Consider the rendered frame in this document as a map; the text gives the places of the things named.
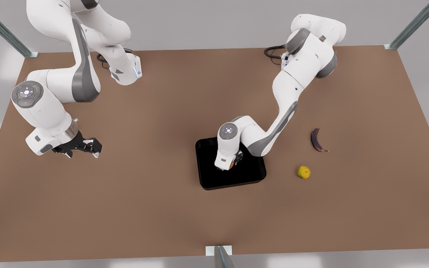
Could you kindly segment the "black square tray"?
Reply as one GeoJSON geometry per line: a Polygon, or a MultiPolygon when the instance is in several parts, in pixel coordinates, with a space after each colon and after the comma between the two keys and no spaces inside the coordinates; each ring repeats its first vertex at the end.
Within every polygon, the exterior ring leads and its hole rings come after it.
{"type": "Polygon", "coordinates": [[[230,170],[220,170],[215,166],[216,137],[198,140],[195,148],[199,181],[204,190],[253,184],[267,175],[263,158],[252,156],[243,144],[239,144],[243,159],[230,170]]]}

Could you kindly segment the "dark overripe banana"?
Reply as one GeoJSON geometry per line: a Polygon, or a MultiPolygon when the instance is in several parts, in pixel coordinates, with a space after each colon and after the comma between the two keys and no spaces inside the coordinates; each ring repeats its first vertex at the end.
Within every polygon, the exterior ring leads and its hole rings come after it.
{"type": "Polygon", "coordinates": [[[324,149],[324,148],[320,145],[320,143],[319,143],[319,141],[318,141],[318,139],[317,139],[317,135],[318,135],[319,131],[320,131],[320,129],[319,129],[319,128],[316,128],[316,129],[314,129],[314,130],[312,131],[312,133],[311,133],[311,143],[312,143],[313,147],[314,147],[317,151],[329,151],[329,150],[324,149]]]}

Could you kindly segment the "silver frame post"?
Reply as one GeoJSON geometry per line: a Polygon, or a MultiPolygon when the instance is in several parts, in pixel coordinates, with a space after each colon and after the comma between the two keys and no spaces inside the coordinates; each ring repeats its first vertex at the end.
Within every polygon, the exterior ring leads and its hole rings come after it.
{"type": "Polygon", "coordinates": [[[5,39],[24,58],[37,58],[38,52],[28,49],[1,21],[0,36],[5,39]]]}
{"type": "Polygon", "coordinates": [[[213,268],[236,268],[230,257],[232,252],[232,245],[205,247],[205,255],[213,256],[213,268]]]}
{"type": "Polygon", "coordinates": [[[429,3],[414,17],[400,34],[389,44],[384,44],[385,50],[397,50],[407,39],[429,18],[429,3]]]}

